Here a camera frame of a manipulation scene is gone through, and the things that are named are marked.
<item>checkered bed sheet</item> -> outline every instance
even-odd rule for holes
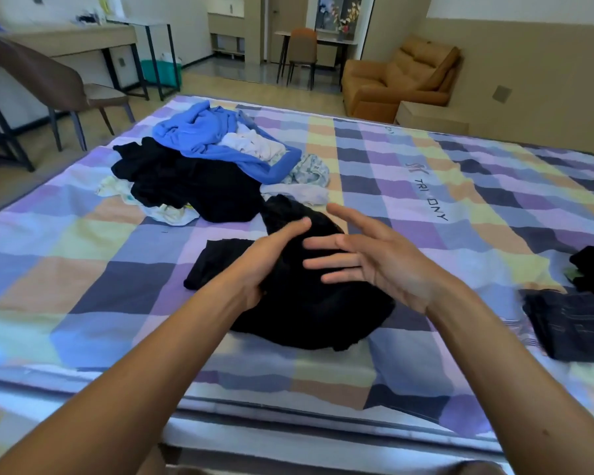
[[[153,125],[200,100],[176,97],[0,212],[0,366],[104,370],[189,297],[182,282],[207,240],[265,234],[259,215],[170,227],[95,194],[119,159],[112,146],[150,136]],[[563,371],[537,348],[517,290],[563,290],[569,256],[594,245],[593,156],[212,104],[243,110],[278,140],[324,159],[331,201],[407,236],[474,288],[550,371]],[[294,391],[357,410],[385,406],[465,435],[490,429],[434,327],[403,306],[343,353],[229,333],[194,383]],[[567,386],[590,406],[582,388]]]

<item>door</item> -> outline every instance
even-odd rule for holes
[[[306,26],[308,0],[269,0],[269,11],[269,61],[279,63],[284,37],[274,33]]]

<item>chair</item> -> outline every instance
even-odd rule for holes
[[[389,63],[348,60],[342,82],[346,112],[394,123],[401,101],[446,106],[461,67],[459,48],[410,35]]]
[[[308,87],[310,90],[315,86],[315,65],[317,64],[317,33],[310,28],[297,28],[291,33],[291,41],[288,43],[289,61],[288,77],[286,86],[293,79],[293,72],[296,64],[310,65],[310,78]]]
[[[83,151],[87,151],[87,146],[79,120],[80,111],[98,108],[112,135],[115,132],[105,107],[123,106],[130,121],[135,122],[126,94],[95,83],[84,84],[78,72],[31,48],[0,38],[0,66],[48,107],[50,126],[59,151],[62,146],[55,110],[70,112]]]

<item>armrest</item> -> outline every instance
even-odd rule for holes
[[[364,101],[398,105],[402,101],[426,103],[444,106],[449,102],[450,94],[441,92],[421,92],[419,90],[396,90],[396,88],[367,86],[358,89],[354,97],[350,113],[354,113],[357,105]]]
[[[387,63],[377,61],[348,60],[343,69],[343,77],[360,77],[362,79],[383,79]]]

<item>teal basket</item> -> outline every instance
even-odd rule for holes
[[[161,79],[161,85],[177,88],[176,75],[174,73],[174,63],[171,61],[159,60],[156,62],[156,66],[158,67],[158,77]],[[143,70],[143,77],[149,83],[156,83],[154,64],[151,60],[141,60],[141,69]],[[176,70],[178,70],[179,81],[182,85],[182,65],[176,64]]]

